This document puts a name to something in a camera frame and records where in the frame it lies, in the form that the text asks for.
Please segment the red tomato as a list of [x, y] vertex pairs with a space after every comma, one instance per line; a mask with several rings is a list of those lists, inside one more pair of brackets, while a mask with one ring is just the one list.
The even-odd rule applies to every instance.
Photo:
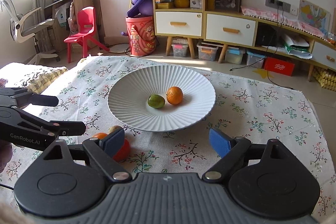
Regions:
[[120, 162], [126, 160], [130, 154], [130, 144], [127, 139], [124, 140], [123, 146], [120, 150], [112, 157], [112, 159], [116, 162]]

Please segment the white ribbed plate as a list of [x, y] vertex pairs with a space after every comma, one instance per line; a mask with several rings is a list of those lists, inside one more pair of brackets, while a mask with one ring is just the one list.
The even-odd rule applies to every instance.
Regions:
[[200, 122], [216, 99], [213, 85], [187, 67], [156, 65], [118, 80], [108, 107], [121, 123], [148, 132], [175, 131]]

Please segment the clear storage bin blue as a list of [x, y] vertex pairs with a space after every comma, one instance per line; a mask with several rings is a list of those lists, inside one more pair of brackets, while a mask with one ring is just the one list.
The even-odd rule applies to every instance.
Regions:
[[264, 64], [266, 56], [246, 50], [247, 53], [247, 66], [261, 69]]

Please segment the smooth orange tomato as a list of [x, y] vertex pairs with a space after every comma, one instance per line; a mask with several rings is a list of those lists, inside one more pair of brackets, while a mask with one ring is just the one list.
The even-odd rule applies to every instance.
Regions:
[[104, 132], [100, 132], [100, 133], [96, 133], [93, 135], [93, 138], [98, 138], [98, 139], [104, 139], [105, 137], [107, 137], [108, 134], [104, 133]]

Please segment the white office chair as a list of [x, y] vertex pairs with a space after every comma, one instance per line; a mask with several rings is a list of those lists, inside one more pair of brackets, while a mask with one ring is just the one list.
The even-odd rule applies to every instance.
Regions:
[[10, 33], [13, 41], [16, 43], [23, 43], [29, 39], [34, 40], [34, 47], [36, 54], [28, 62], [28, 65], [39, 65], [42, 59], [55, 59], [57, 62], [60, 61], [59, 55], [55, 50], [48, 52], [41, 52], [37, 44], [38, 40], [36, 34], [43, 30], [46, 30], [48, 27], [52, 26], [55, 22], [54, 19], [46, 19], [37, 25], [34, 25], [29, 28], [25, 28], [25, 21], [32, 16], [37, 11], [41, 10], [41, 7], [34, 8], [25, 15], [17, 14], [15, 6], [12, 0], [1, 0], [1, 9], [5, 8], [10, 16]]

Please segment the purple exercise ball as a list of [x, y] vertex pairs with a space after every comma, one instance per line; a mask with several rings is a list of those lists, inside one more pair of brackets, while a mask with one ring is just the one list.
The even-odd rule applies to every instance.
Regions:
[[153, 0], [130, 0], [130, 9], [126, 14], [129, 18], [153, 16]]

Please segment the red plastic chair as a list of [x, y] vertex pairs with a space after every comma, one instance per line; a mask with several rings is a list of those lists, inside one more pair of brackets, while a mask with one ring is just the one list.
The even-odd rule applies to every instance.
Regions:
[[90, 47], [88, 42], [93, 42], [100, 49], [109, 52], [109, 48], [100, 43], [94, 36], [97, 34], [96, 27], [96, 9], [92, 6], [84, 7], [77, 13], [77, 25], [79, 27], [79, 32], [72, 34], [64, 39], [67, 45], [67, 61], [68, 64], [71, 63], [71, 44], [77, 43], [82, 47], [83, 58], [88, 56], [88, 51]]

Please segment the colourful map poster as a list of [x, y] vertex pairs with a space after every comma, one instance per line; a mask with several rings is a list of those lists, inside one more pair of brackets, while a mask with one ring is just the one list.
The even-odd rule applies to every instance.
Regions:
[[330, 13], [310, 1], [299, 0], [298, 20], [322, 32], [327, 32], [329, 30]]

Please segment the wall power strip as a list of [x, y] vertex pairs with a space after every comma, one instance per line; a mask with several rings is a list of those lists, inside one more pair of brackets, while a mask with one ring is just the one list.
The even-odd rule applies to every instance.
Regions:
[[279, 9], [282, 8], [284, 12], [290, 13], [291, 4], [279, 0], [265, 0], [266, 7]]

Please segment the green lime fruit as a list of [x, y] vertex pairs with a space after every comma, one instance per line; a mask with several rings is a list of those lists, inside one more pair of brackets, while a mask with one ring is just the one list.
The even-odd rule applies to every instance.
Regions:
[[165, 106], [165, 99], [158, 94], [152, 94], [148, 98], [147, 104], [154, 109], [160, 109]]

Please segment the long low tv cabinet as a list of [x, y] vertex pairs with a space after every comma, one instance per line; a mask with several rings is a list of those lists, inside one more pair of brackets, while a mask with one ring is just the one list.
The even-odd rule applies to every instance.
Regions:
[[[308, 44], [311, 59], [290, 55], [282, 47], [282, 34], [302, 38]], [[308, 77], [315, 67], [335, 71], [335, 46], [307, 31], [289, 26], [282, 19], [271, 21], [234, 12], [205, 11], [203, 40], [222, 45], [219, 63], [224, 61], [229, 46], [245, 47], [265, 55], [282, 55], [310, 65]]]

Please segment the red decorated bucket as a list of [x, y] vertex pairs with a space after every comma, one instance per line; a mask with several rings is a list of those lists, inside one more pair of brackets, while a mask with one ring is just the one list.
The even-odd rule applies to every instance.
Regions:
[[131, 56], [151, 55], [157, 47], [157, 39], [152, 16], [126, 17], [129, 53]]

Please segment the floral tablecloth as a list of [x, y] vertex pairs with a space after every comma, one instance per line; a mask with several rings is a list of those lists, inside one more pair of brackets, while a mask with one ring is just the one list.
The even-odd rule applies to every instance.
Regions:
[[[28, 106], [26, 111], [50, 120], [82, 121], [84, 136], [68, 136], [68, 144], [108, 130], [118, 124], [108, 108], [108, 95], [124, 76], [153, 61], [132, 57], [88, 57], [61, 75], [45, 91], [57, 96], [56, 107]], [[143, 172], [203, 174], [219, 160], [209, 143], [209, 130], [216, 127], [231, 137], [253, 143], [278, 139], [307, 167], [321, 192], [313, 217], [323, 221], [335, 213], [335, 170], [314, 108], [306, 97], [256, 80], [219, 72], [203, 72], [213, 85], [214, 107], [199, 123], [179, 131], [145, 132], [124, 125], [131, 151], [123, 167], [132, 175]]]

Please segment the wooden desk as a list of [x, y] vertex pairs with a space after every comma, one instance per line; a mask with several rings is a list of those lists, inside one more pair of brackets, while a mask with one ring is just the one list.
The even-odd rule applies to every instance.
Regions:
[[[77, 16], [80, 10], [88, 6], [92, 6], [96, 9], [96, 34], [93, 37], [98, 41], [100, 40], [100, 38], [102, 38], [103, 42], [105, 32], [104, 27], [102, 27], [100, 0], [58, 0], [45, 7], [45, 17], [54, 18], [56, 15], [56, 10], [67, 3], [73, 3], [75, 16]], [[51, 39], [52, 47], [56, 52], [61, 52], [67, 48], [67, 45], [63, 42], [63, 40], [68, 37], [70, 31], [67, 30], [65, 27], [61, 27], [57, 19], [52, 25], [52, 29], [54, 32], [54, 39]]]

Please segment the clear storage bin orange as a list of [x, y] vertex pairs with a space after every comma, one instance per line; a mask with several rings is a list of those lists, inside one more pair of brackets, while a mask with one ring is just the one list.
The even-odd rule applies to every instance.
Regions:
[[198, 48], [198, 59], [207, 61], [214, 61], [216, 59], [218, 47], [198, 42], [197, 48]]

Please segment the checkered cushion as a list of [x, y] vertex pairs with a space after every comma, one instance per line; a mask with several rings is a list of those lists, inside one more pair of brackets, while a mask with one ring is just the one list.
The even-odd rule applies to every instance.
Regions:
[[1, 68], [1, 85], [5, 88], [27, 88], [41, 94], [67, 71], [66, 67], [9, 63]]

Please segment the pale brown kiwi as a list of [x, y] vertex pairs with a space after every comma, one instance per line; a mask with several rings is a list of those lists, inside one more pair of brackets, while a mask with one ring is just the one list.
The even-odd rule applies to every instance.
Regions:
[[118, 131], [118, 130], [120, 130], [120, 129], [122, 129], [121, 126], [112, 126], [112, 127], [110, 127], [110, 128], [108, 129], [108, 134], [111, 134], [111, 133], [113, 133], [113, 132], [115, 132], [115, 131]]

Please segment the red storage box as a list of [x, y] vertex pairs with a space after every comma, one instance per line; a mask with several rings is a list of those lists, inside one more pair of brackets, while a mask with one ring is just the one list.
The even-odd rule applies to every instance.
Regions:
[[289, 61], [267, 57], [265, 60], [264, 69], [266, 71], [279, 73], [286, 76], [292, 76], [295, 64]]

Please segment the textured orange mandarin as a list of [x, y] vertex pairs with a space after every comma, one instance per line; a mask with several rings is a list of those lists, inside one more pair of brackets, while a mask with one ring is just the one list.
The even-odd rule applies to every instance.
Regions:
[[172, 86], [166, 93], [167, 102], [171, 105], [178, 105], [183, 101], [183, 91], [177, 86]]

